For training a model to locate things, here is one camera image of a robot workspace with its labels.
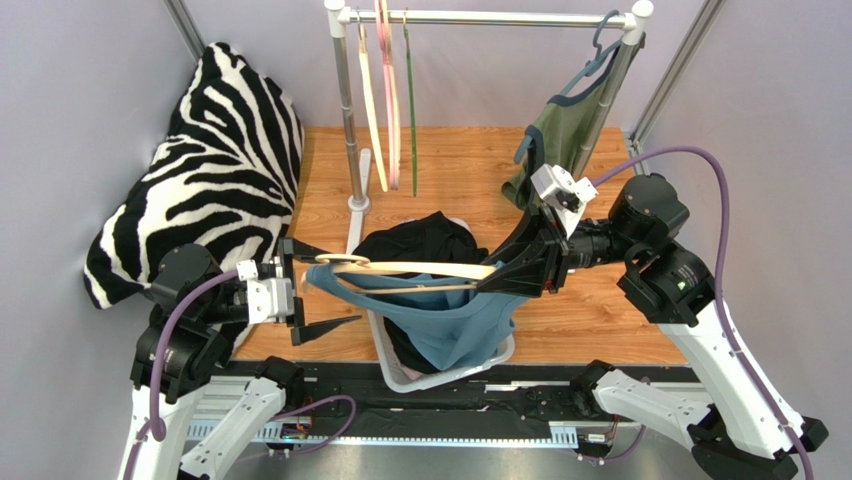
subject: pillow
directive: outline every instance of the pillow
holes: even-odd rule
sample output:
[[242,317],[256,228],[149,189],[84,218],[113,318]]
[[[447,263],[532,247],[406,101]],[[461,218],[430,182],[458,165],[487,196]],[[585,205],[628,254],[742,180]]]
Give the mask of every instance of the pillow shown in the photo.
[[267,261],[293,216],[304,128],[272,80],[224,43],[204,50],[148,172],[83,268],[99,309],[150,287],[169,250],[205,246],[223,271]]

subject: wood grain surface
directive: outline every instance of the wood grain surface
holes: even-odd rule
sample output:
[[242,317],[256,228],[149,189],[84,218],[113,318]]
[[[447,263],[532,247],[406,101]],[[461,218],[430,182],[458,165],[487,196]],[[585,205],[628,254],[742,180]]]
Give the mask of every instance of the wood grain surface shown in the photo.
[[[366,129],[359,130],[360,147],[369,146]],[[418,194],[412,197],[408,131],[403,131],[400,190],[383,193],[373,171],[372,211],[366,233],[390,228],[404,220],[435,211],[466,221],[480,246],[493,250],[521,218],[500,193],[502,183],[518,166],[512,162],[520,128],[418,129]],[[595,178],[627,159],[621,132],[607,129],[586,170]],[[630,173],[599,188],[600,196],[586,210],[605,218]],[[342,129],[310,128],[300,183],[298,209],[291,234],[311,245],[343,253],[349,227],[346,201],[351,195]],[[297,265],[297,274],[305,270]],[[680,352],[657,327],[648,324],[625,299],[616,281],[621,265],[578,271],[556,295],[532,299],[515,313],[515,363],[682,364]],[[304,295],[307,323],[347,315],[364,319],[344,325],[325,337],[299,347],[290,345],[284,325],[258,326],[240,348],[238,358],[277,355],[289,360],[377,360],[365,312],[318,289]]]

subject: garment rack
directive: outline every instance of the garment rack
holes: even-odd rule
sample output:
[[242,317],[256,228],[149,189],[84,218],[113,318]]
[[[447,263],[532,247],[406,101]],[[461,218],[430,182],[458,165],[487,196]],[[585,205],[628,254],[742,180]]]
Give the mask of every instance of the garment rack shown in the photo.
[[[328,24],[334,41],[334,58],[337,66],[337,81],[340,88],[340,103],[343,110],[343,131],[346,138],[346,157],[349,162],[349,176],[352,183],[352,196],[349,197],[349,237],[346,253],[351,253],[361,242],[364,233],[364,220],[370,211],[370,198],[367,187],[370,178],[370,149],[358,153],[358,137],[355,133],[355,116],[352,111],[352,88],[349,80],[349,59],[346,54],[346,26],[353,23],[375,23],[376,12],[358,10],[346,6],[346,0],[325,0],[328,11]],[[592,151],[598,141],[604,122],[609,114],[612,102],[618,94],[627,70],[630,58],[645,32],[645,24],[654,12],[649,0],[639,0],[630,13],[610,17],[604,28],[618,28],[622,47],[615,57],[609,81],[601,92],[598,105],[591,120],[591,128],[580,147],[580,156],[572,174],[577,177],[585,170]],[[570,15],[550,13],[512,13],[512,12],[464,12],[441,10],[390,10],[390,23],[431,25],[498,25],[522,27],[568,27],[597,28],[604,21],[603,15]]]

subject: white plastic basket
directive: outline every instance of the white plastic basket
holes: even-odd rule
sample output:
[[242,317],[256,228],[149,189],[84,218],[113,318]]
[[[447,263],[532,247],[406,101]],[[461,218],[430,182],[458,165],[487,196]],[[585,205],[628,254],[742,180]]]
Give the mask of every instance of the white plastic basket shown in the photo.
[[505,362],[515,353],[515,339],[512,335],[509,335],[497,347],[494,356],[482,365],[423,374],[417,380],[412,380],[402,371],[402,365],[396,356],[396,352],[393,350],[393,344],[388,336],[388,332],[385,330],[384,318],[372,310],[367,310],[367,317],[370,319],[370,329],[373,330],[373,341],[376,343],[376,352],[379,354],[382,376],[385,377],[385,383],[394,392],[408,393],[415,390],[426,390],[450,383],[459,378],[469,377],[474,373],[488,370],[494,365]]

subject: blue garment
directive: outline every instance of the blue garment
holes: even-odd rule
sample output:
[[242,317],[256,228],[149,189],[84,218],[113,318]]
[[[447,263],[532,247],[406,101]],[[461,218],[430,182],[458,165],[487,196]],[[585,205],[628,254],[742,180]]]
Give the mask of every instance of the blue garment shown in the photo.
[[[476,293],[472,289],[364,295],[341,285],[332,268],[333,265],[312,266],[308,269],[308,282],[352,305],[392,318],[438,370],[478,366],[493,357],[500,343],[515,330],[512,313],[528,300],[505,293]],[[364,289],[461,285],[468,281],[433,279],[431,275],[397,278],[344,273],[339,277]]]

